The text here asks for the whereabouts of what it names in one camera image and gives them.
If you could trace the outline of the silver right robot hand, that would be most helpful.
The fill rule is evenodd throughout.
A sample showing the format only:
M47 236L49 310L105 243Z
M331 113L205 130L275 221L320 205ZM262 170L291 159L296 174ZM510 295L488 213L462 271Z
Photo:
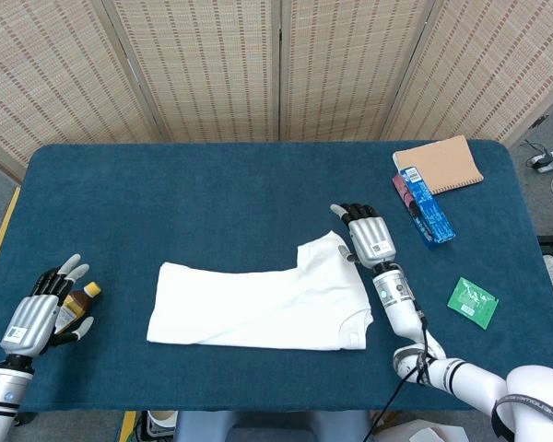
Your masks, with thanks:
M359 262L375 270L384 262L393 262L396 248L383 218L367 204L331 204L330 210L347 226L354 250L340 245L338 251L348 262Z

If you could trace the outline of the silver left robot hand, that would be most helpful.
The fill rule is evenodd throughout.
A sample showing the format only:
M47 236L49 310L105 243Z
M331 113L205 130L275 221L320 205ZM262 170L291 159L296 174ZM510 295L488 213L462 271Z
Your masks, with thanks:
M30 294L19 302L0 342L7 358L33 359L50 346L74 343L88 333L94 322L92 317L84 319L73 331L55 332L65 297L89 270L89 265L80 264L80 260L80 254L73 254L59 267L42 273Z

